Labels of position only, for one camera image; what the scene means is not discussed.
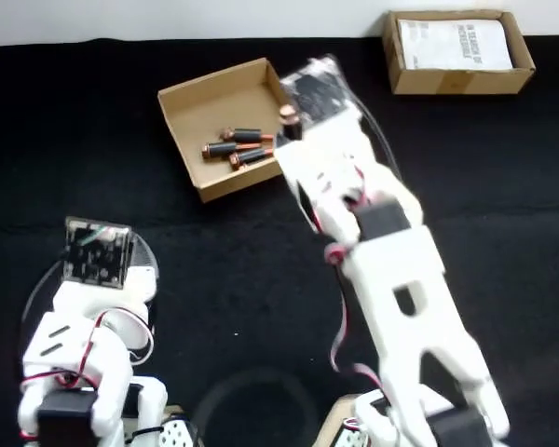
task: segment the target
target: paper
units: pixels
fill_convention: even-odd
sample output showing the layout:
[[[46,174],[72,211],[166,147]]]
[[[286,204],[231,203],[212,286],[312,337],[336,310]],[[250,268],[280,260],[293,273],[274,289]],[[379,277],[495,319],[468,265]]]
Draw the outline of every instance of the paper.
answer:
[[[405,67],[510,70],[505,31],[498,20],[398,20]]]

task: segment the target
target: copper battery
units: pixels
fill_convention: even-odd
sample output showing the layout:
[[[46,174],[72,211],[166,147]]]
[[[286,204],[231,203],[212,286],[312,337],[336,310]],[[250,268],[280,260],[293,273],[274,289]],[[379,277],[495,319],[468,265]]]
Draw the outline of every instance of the copper battery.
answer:
[[[279,109],[279,121],[283,127],[283,135],[289,140],[302,140],[302,121],[290,104],[282,105]]]
[[[260,149],[261,143],[238,144],[236,142],[208,142],[201,149],[203,158],[213,158],[215,156],[229,156],[238,151],[248,151],[250,149]]]
[[[273,142],[273,135],[260,129],[225,128],[220,137],[225,142]]]
[[[230,161],[230,165],[232,165],[232,168],[236,170],[240,169],[248,163],[252,163],[253,161],[258,161],[272,155],[273,149],[271,148],[252,149],[251,151],[236,152],[235,154],[232,154],[228,158],[228,160]]]

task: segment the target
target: black cloth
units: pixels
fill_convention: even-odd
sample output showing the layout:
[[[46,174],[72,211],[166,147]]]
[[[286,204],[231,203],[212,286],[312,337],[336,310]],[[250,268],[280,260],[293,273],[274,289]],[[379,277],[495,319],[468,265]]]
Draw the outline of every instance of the black cloth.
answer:
[[[527,43],[535,78],[519,96],[496,98],[392,96],[376,39],[0,47],[0,445],[17,438],[20,301],[61,248],[69,214],[131,224],[151,244],[157,347],[139,372],[163,380],[189,412],[213,384],[252,367],[297,376],[320,414],[368,389],[329,366],[338,289],[283,180],[202,205],[157,104],[160,88],[238,62],[268,57],[285,74],[325,52],[422,201],[458,310],[506,403],[510,443],[559,445],[559,37]],[[344,358],[373,361],[359,332]],[[283,399],[274,396],[272,405]],[[255,403],[242,403],[252,414]],[[298,421],[278,415],[290,429],[255,436],[229,426],[231,415],[216,423],[231,445],[291,445],[282,433]]]

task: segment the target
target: cardboard box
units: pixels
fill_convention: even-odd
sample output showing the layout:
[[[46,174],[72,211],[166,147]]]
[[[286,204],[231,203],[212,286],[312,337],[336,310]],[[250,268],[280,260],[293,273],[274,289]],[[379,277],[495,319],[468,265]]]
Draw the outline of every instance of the cardboard box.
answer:
[[[503,71],[408,70],[402,55],[398,19],[499,20],[513,69]],[[525,40],[510,12],[497,10],[390,12],[383,32],[391,90],[397,95],[493,95],[518,93],[536,71]]]
[[[203,202],[238,191],[281,174],[270,157],[233,171],[227,160],[204,160],[201,148],[219,142],[220,130],[280,129],[279,108],[289,99],[267,59],[259,59],[165,88],[159,105]]]

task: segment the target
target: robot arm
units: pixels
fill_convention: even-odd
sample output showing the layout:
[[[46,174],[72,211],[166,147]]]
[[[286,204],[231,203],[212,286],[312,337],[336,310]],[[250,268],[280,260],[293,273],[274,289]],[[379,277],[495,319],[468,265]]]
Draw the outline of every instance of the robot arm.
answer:
[[[312,61],[301,77],[295,74],[287,83],[293,87],[311,74],[322,78],[324,63],[331,71],[331,61]],[[301,92],[296,90],[298,102]],[[472,445],[493,445],[507,435],[509,421],[482,352],[447,288],[420,204],[390,169],[375,161],[360,116],[346,104],[312,126],[312,109],[306,109],[304,138],[280,147],[276,159],[313,229],[340,249],[332,248],[341,255],[330,261],[352,283],[380,358],[388,416],[361,400],[359,422],[377,446],[445,447],[452,444],[452,430],[457,440],[461,436],[474,439]],[[414,302],[413,315],[404,315],[398,305],[396,293],[402,289]],[[446,400],[419,383],[425,352],[457,379],[469,410],[448,409]],[[443,423],[439,414],[448,421]]]

